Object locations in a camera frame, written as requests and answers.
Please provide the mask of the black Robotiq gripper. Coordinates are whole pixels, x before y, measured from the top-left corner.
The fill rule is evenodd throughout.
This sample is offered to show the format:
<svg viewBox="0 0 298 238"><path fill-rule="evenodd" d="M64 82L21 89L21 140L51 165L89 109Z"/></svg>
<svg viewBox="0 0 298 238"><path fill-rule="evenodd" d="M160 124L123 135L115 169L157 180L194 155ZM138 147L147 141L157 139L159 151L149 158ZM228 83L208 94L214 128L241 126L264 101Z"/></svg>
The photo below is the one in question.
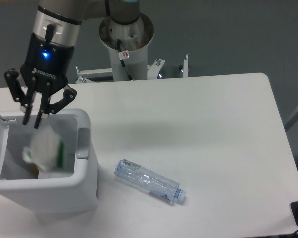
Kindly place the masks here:
<svg viewBox="0 0 298 238"><path fill-rule="evenodd" d="M19 102L24 112L23 125L30 120L35 92L42 93L40 108L34 124L38 129L42 116L56 114L72 102L77 91L67 85L67 70L74 53L74 46L65 47L51 42L45 45L45 39L32 33L25 63L20 70L10 69L4 73L4 78L15 102ZM27 92L21 88L19 78L27 86ZM63 89L63 98L50 104L53 94Z"/></svg>

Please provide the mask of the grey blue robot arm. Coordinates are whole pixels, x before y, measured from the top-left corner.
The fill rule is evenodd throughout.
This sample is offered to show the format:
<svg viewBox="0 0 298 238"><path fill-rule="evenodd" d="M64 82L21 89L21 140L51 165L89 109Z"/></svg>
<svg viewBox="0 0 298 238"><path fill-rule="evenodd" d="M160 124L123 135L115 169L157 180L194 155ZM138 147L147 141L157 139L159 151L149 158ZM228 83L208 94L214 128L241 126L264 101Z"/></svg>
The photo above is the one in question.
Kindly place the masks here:
<svg viewBox="0 0 298 238"><path fill-rule="evenodd" d="M25 63L10 69L4 78L28 124L36 93L41 103L34 124L42 117L56 114L72 102L77 92L68 86L67 70L84 19L109 16L126 25L140 16L137 0L41 0L34 21Z"/></svg>

